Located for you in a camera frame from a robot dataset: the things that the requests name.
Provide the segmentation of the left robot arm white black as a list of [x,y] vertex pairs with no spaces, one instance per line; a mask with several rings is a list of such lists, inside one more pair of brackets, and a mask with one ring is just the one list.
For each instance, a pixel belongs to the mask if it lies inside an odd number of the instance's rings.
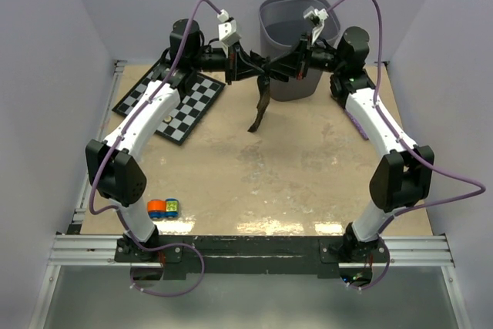
[[124,227],[117,247],[142,261],[159,254],[159,232],[147,213],[143,194],[147,178],[139,166],[142,151],[168,116],[191,93],[200,72],[223,72],[228,83],[255,76],[260,99],[255,132],[270,100],[269,79],[261,56],[246,54],[240,44],[240,27],[232,17],[218,25],[220,47],[205,44],[198,23],[190,18],[173,24],[169,47],[153,67],[150,81],[137,104],[104,140],[86,145],[91,194],[112,201]]

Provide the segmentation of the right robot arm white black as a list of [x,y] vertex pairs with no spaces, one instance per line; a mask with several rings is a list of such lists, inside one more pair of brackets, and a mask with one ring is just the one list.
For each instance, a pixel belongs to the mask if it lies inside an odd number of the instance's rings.
[[337,47],[318,45],[303,34],[291,50],[266,65],[268,72],[283,79],[303,79],[309,69],[329,72],[332,98],[356,120],[381,158],[369,183],[371,201],[348,224],[341,245],[334,248],[340,259],[353,262],[377,249],[378,238],[392,217],[428,196],[431,170],[419,160],[434,162],[431,147],[418,146],[382,103],[364,68],[368,53],[369,35],[352,26]]

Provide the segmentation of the black plastic trash bag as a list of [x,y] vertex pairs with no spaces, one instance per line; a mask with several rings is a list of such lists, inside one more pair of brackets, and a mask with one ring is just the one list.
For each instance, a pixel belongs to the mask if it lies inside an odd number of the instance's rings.
[[255,53],[254,51],[250,52],[250,58],[252,62],[260,67],[263,71],[257,76],[257,88],[259,91],[259,100],[257,103],[257,115],[253,122],[253,124],[248,129],[249,133],[255,133],[263,119],[263,116],[267,110],[268,105],[270,104],[270,80],[275,79],[281,82],[288,82],[289,76],[282,74],[280,72],[272,72],[270,71],[266,65],[270,61],[270,58],[264,58],[261,55]]

